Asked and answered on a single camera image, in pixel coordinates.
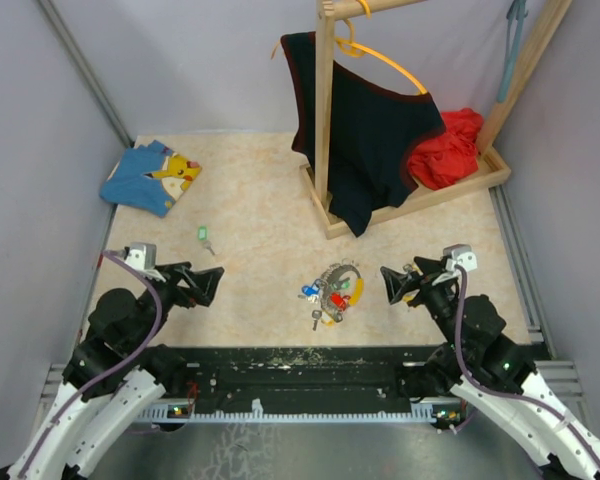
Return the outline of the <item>large keyring with keys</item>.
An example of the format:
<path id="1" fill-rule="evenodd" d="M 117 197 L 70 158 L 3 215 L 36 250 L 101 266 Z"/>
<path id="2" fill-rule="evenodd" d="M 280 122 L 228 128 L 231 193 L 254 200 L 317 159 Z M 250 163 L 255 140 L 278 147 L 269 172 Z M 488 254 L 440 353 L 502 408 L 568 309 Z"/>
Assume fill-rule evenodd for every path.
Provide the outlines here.
<path id="1" fill-rule="evenodd" d="M 303 285 L 297 297 L 312 305 L 312 330 L 320 325 L 340 324 L 345 313 L 356 306 L 365 289 L 359 264 L 345 258 L 329 265 L 312 283 Z"/>

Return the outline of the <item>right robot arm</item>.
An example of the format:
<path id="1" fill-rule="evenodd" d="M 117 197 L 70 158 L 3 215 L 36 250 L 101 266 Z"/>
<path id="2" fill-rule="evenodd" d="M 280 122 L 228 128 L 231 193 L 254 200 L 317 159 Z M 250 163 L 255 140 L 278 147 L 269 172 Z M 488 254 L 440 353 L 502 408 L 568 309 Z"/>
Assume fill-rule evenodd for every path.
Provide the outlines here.
<path id="1" fill-rule="evenodd" d="M 381 267 L 390 304 L 424 307 L 445 341 L 421 366 L 397 372 L 410 398 L 453 395 L 507 433 L 545 479 L 600 479 L 600 438 L 557 397 L 524 348 L 504 333 L 490 298 L 466 293 L 478 266 L 467 245 L 404 272 Z"/>

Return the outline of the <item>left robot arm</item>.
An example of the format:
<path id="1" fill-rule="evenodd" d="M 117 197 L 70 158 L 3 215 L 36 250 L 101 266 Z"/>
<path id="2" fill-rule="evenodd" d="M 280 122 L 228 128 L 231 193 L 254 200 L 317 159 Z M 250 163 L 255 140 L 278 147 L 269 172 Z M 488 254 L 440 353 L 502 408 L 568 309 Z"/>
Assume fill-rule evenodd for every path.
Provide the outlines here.
<path id="1" fill-rule="evenodd" d="M 225 271 L 180 262 L 156 272 L 140 296 L 115 288 L 99 298 L 46 418 L 0 479 L 87 479 L 143 410 L 186 389 L 184 357 L 151 341 L 172 308 L 210 306 Z"/>

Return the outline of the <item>yellow tag key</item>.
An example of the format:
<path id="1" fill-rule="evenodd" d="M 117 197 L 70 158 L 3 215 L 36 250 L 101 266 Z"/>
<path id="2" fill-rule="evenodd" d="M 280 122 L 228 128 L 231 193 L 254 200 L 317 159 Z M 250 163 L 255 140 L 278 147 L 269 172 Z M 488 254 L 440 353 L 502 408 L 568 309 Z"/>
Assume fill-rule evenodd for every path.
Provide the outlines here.
<path id="1" fill-rule="evenodd" d="M 407 305 L 411 305 L 411 302 L 420 292 L 423 273 L 415 263 L 407 264 L 403 269 L 406 274 L 406 283 L 409 290 L 404 294 L 402 301 Z"/>

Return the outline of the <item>green tag key left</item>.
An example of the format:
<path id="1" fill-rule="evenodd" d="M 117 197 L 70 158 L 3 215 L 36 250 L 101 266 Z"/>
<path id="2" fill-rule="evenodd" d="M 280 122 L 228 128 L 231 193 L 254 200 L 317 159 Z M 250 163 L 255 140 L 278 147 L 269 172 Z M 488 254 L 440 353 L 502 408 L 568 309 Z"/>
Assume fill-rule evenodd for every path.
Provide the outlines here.
<path id="1" fill-rule="evenodd" d="M 212 243 L 208 237 L 208 229 L 206 226 L 200 226 L 197 230 L 197 239 L 201 246 L 207 250 L 211 255 L 215 255 L 215 251 L 212 247 Z"/>

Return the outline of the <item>blue pikachu shirt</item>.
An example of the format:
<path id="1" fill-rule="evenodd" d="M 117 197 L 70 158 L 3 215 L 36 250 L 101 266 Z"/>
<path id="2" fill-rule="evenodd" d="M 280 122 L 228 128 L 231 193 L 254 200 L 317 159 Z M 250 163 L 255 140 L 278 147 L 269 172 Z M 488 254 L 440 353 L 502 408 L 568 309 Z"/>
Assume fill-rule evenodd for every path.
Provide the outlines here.
<path id="1" fill-rule="evenodd" d="M 201 171 L 198 162 L 153 140 L 125 150 L 99 195 L 108 203 L 164 218 Z"/>

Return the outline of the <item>red crumpled cloth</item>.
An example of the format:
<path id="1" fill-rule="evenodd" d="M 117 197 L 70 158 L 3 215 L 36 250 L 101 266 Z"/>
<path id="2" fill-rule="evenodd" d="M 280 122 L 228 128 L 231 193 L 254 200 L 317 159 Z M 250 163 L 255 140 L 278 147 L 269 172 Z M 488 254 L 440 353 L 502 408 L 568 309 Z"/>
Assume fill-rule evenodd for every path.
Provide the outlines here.
<path id="1" fill-rule="evenodd" d="M 483 116 L 471 108 L 441 113 L 445 132 L 417 146 L 408 172 L 430 190 L 439 190 L 478 171 L 476 140 Z"/>

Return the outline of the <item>wooden clothes rack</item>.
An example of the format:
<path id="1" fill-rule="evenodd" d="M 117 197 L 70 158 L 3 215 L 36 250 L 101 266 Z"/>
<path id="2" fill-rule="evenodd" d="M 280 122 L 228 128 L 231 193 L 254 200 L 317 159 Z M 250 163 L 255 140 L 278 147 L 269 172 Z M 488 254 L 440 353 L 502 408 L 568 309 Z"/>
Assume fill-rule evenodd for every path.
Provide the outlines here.
<path id="1" fill-rule="evenodd" d="M 329 148 L 335 26 L 338 21 L 407 6 L 407 1 L 318 1 L 316 3 L 315 61 L 315 160 L 300 167 L 303 181 L 315 205 L 327 239 L 347 234 L 347 224 L 329 212 Z M 371 215 L 372 225 L 442 204 L 470 193 L 503 185 L 511 169 L 494 148 L 494 141 L 511 114 L 543 53 L 566 16 L 569 1 L 547 1 L 514 62 L 507 95 L 492 107 L 477 136 L 479 171 L 460 182 L 436 191 L 423 186 L 398 208 L 383 207 Z"/>

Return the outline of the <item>dark navy tank top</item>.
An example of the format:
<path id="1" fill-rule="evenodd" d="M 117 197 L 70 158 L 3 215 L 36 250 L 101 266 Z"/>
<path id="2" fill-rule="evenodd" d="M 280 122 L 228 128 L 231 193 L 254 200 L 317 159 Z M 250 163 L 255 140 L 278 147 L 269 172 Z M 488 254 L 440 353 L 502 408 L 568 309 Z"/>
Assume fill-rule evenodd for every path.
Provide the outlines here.
<path id="1" fill-rule="evenodd" d="M 431 95 L 393 92 L 334 63 L 329 212 L 361 236 L 374 210 L 399 207 L 418 188 L 407 161 L 445 130 Z"/>

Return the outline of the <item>yellow clothes hanger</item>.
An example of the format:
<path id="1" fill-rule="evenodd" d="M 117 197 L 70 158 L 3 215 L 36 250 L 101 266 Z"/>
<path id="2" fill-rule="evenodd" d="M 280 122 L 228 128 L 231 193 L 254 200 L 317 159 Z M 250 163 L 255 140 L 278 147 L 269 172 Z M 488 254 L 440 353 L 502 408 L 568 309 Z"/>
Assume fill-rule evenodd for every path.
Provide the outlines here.
<path id="1" fill-rule="evenodd" d="M 417 1 L 315 1 L 313 86 L 317 91 L 325 90 L 328 95 L 331 94 L 334 53 L 339 50 L 350 58 L 374 58 L 405 77 L 419 95 L 427 94 L 428 89 L 413 73 L 385 54 L 361 44 L 356 39 L 353 24 L 353 19 L 357 17 L 370 20 L 374 13 L 414 4 L 417 4 Z"/>

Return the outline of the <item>blue clothes hanger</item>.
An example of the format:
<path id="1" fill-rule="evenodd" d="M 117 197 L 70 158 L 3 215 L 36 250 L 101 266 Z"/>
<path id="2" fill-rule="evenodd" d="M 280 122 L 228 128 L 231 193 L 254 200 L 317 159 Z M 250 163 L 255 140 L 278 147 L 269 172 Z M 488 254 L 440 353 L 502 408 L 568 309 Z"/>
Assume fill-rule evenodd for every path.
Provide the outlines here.
<path id="1" fill-rule="evenodd" d="M 527 17 L 525 0 L 513 0 L 506 13 L 507 30 L 503 73 L 498 87 L 496 101 L 503 103 L 513 79 L 513 73 L 520 52 L 524 22 Z"/>

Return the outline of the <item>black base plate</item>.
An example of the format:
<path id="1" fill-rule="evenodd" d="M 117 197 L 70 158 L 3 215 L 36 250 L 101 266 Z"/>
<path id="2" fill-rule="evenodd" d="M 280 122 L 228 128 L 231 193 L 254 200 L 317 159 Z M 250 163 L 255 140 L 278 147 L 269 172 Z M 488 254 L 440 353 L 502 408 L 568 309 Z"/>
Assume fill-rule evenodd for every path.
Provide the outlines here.
<path id="1" fill-rule="evenodd" d="M 461 371 L 446 344 L 434 347 L 147 348 L 132 363 L 166 398 L 191 400 L 197 414 L 408 413 L 448 397 Z"/>

